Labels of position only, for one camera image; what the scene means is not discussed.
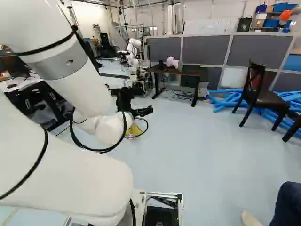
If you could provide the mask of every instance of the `black chair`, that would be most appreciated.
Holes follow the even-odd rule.
[[[278,118],[272,127],[272,131],[275,131],[288,111],[289,104],[276,93],[261,90],[264,74],[264,65],[258,65],[250,61],[244,90],[238,104],[232,111],[232,113],[236,112],[243,99],[249,104],[249,109],[239,124],[240,127],[243,127],[254,107],[268,108],[278,112]]]

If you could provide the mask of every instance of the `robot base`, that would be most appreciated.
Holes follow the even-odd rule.
[[[132,195],[135,206],[136,226],[182,226],[184,209],[181,193],[146,193],[134,190]],[[132,226],[132,212],[128,205],[122,220],[116,226]],[[92,226],[69,218],[64,226]]]

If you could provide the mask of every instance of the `orange object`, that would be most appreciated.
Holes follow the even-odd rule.
[[[289,18],[291,17],[291,15],[292,15],[292,11],[291,10],[285,10],[280,15],[280,20],[289,20]]]

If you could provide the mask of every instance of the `cubicle divider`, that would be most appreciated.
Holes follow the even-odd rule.
[[[266,65],[264,86],[274,91],[301,90],[301,72],[283,70],[296,37],[284,33],[231,33],[223,35],[173,35],[146,37],[150,60],[164,62],[168,57],[182,60],[188,65],[207,67],[209,89],[224,86],[229,68],[247,69],[249,60]],[[241,86],[244,77],[229,76],[233,84]]]

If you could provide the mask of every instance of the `table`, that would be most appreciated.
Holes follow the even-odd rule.
[[[201,68],[198,65],[184,65],[183,71],[180,72],[175,68],[169,68],[166,64],[163,64],[163,69],[159,69],[159,65],[155,65],[148,69],[149,72],[154,73],[155,76],[155,95],[152,97],[152,99],[156,99],[165,89],[165,87],[159,89],[159,74],[175,74],[175,75],[188,75],[196,77],[195,87],[194,87],[194,95],[193,100],[191,103],[191,106],[194,107],[196,105],[196,102],[198,99],[198,86],[201,82],[201,78],[204,78],[207,80],[207,75],[204,71],[205,68]]]

